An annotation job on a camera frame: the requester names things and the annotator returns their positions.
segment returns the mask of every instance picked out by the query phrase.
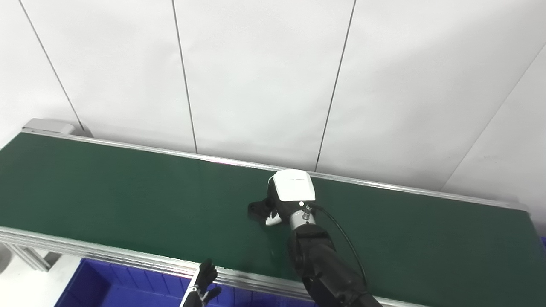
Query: white floor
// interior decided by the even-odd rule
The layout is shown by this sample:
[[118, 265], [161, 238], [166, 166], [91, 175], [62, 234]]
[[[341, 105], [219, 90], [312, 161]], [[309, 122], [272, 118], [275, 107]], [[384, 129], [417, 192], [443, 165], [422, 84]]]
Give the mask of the white floor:
[[[45, 256], [45, 251], [38, 251]], [[31, 269], [0, 244], [0, 306], [53, 307], [80, 258], [62, 255], [48, 273]]]

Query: robotic hand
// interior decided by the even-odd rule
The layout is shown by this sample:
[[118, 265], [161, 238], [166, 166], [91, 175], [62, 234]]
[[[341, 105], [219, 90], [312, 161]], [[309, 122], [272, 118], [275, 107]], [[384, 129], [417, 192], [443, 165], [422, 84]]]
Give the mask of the robotic hand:
[[328, 232], [315, 224], [316, 209], [324, 210], [314, 201], [309, 175], [303, 170], [285, 169], [269, 179], [268, 196], [250, 203], [248, 214], [268, 226], [290, 224], [290, 260], [319, 307], [382, 307], [367, 291], [365, 278], [336, 253]]
[[217, 297], [222, 292], [222, 288], [216, 286], [207, 291], [216, 277], [218, 277], [218, 272], [215, 265], [212, 264], [212, 260], [205, 260], [189, 282], [188, 290], [184, 294], [180, 307], [204, 307], [210, 300]]

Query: metal leg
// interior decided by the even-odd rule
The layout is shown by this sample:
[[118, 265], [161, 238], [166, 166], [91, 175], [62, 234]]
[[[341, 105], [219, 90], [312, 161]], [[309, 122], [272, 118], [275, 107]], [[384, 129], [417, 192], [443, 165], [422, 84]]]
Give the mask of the metal leg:
[[4, 245], [13, 254], [19, 256], [31, 268], [37, 271], [47, 272], [51, 265], [43, 259], [33, 248], [16, 245], [13, 243], [4, 243]]

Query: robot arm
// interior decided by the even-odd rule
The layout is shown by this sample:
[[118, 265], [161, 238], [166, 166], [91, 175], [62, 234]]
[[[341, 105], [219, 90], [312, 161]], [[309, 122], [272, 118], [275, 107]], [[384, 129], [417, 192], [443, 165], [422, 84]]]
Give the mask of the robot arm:
[[381, 307], [364, 278], [336, 253], [330, 235], [315, 224], [314, 188], [303, 170], [281, 170], [269, 179], [268, 197], [248, 205], [266, 225], [289, 223], [288, 254], [311, 298], [320, 307]]

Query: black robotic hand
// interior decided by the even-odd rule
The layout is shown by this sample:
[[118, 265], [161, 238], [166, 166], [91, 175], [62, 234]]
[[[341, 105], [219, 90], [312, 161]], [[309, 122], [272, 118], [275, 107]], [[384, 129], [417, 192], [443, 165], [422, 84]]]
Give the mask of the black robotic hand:
[[182, 303], [182, 307], [203, 307], [210, 300], [217, 297], [222, 292], [222, 288], [216, 286], [207, 291], [216, 277], [218, 277], [218, 271], [216, 271], [212, 260], [205, 260], [199, 266], [199, 273], [197, 274], [197, 278], [195, 278], [195, 283], [189, 286], [189, 293], [186, 300]]

